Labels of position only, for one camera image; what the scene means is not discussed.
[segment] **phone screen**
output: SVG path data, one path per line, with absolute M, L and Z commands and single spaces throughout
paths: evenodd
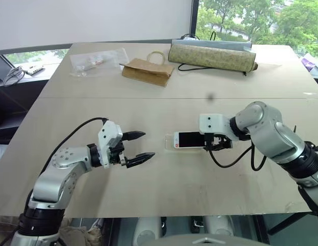
M 180 132 L 179 147 L 204 147 L 204 135 L 199 132 Z

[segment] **silver robot arm segment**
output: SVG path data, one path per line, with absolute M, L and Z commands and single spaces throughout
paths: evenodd
M 123 133 L 119 125 L 106 120 L 98 133 L 98 145 L 58 150 L 45 171 L 37 179 L 28 207 L 20 215 L 18 231 L 11 246 L 50 246 L 59 240 L 58 229 L 79 177 L 95 167 L 109 168 L 121 164 L 127 168 L 139 165 L 154 153 L 135 158 L 124 156 L 122 141 L 145 135 L 143 132 Z
M 250 140 L 265 156 L 285 169 L 299 185 L 299 192 L 313 211 L 318 211 L 318 152 L 283 124 L 280 111 L 255 101 L 235 117 L 201 114 L 200 133 L 231 142 Z

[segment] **rolled mat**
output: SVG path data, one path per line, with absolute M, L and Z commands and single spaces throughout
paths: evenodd
M 258 68 L 256 54 L 190 45 L 172 45 L 168 60 L 173 63 L 250 72 Z
M 251 42 L 234 42 L 234 41 L 211 41 L 211 40 L 187 40 L 172 39 L 172 45 L 192 45 L 200 47 L 209 47 L 226 50 L 249 51 L 252 47 Z

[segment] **clear plastic bag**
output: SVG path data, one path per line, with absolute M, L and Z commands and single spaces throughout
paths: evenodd
M 72 64 L 71 75 L 78 77 L 102 76 L 108 68 L 117 68 L 122 70 L 123 66 L 120 64 L 124 65 L 129 63 L 129 59 L 124 48 L 70 55 L 70 60 Z

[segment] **smartphone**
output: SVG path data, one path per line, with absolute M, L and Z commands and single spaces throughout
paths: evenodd
M 204 135 L 199 132 L 175 132 L 175 149 L 193 149 L 205 147 Z

